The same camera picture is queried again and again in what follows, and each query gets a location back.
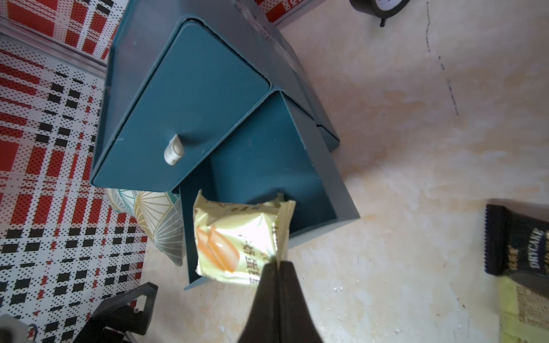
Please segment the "teal drawer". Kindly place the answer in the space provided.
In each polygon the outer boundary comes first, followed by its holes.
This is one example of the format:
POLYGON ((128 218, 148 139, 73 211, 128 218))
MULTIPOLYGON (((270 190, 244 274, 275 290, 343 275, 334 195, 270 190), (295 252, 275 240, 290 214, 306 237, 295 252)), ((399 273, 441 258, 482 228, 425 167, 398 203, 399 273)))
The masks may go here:
POLYGON ((92 184, 174 189, 269 89, 210 30, 186 21, 116 131, 92 184))
POLYGON ((207 283, 195 269, 192 208, 207 200, 260 204, 284 194, 297 203, 290 247, 359 219, 360 214, 313 119, 276 91, 179 184, 192 289, 207 283))

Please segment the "green cookie packet pair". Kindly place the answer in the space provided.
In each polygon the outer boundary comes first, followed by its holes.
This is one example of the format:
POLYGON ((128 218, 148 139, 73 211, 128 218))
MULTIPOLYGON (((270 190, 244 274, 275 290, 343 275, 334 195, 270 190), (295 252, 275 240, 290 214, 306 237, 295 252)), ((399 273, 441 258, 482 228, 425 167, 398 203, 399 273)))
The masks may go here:
POLYGON ((296 201, 283 194, 262 204, 207 200, 193 206, 196 273, 227 284, 256 286, 266 264, 285 260, 296 201))

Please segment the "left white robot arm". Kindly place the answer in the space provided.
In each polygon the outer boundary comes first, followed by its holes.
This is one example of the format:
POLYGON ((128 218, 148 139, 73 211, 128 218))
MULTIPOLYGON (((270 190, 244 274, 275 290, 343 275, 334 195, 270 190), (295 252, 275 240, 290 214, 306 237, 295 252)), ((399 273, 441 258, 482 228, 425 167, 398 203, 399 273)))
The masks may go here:
MULTIPOLYGON (((158 293, 148 282, 126 293, 105 299, 94 311, 75 342, 134 342, 135 334, 149 329, 158 293)), ((2 342, 35 342, 37 326, 26 325, 12 316, 1 316, 2 342)))

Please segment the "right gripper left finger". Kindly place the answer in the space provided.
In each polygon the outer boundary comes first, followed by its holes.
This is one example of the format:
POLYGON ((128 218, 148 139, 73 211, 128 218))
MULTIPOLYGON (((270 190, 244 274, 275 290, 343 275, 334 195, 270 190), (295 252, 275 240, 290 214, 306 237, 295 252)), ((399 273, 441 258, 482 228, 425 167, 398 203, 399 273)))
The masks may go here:
POLYGON ((263 267, 252 308, 238 343, 279 342, 280 304, 277 264, 263 267))

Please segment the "teal top drawer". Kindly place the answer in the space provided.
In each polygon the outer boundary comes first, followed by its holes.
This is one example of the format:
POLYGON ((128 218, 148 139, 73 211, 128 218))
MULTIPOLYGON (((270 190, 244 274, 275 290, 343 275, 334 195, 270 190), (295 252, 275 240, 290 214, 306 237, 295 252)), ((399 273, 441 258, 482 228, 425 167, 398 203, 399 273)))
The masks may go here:
POLYGON ((116 131, 92 184, 174 189, 269 89, 210 30, 186 21, 116 131))

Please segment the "teal drawer cabinet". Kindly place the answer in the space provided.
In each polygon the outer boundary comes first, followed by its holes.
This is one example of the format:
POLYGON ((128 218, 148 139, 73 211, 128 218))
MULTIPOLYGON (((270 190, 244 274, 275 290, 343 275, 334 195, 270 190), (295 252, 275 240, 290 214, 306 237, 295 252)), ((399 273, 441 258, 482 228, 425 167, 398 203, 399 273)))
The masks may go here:
POLYGON ((90 183, 173 190, 276 91, 339 147, 295 51, 254 1, 130 1, 108 56, 90 183))

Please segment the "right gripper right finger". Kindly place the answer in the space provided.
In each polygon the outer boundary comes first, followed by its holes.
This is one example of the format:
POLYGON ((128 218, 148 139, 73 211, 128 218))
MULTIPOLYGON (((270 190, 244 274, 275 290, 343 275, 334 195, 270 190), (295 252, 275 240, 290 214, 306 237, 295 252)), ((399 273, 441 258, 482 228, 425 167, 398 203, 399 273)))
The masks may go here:
POLYGON ((281 262, 278 272, 280 302, 280 342, 322 343, 313 323, 300 287, 296 269, 291 262, 281 262))

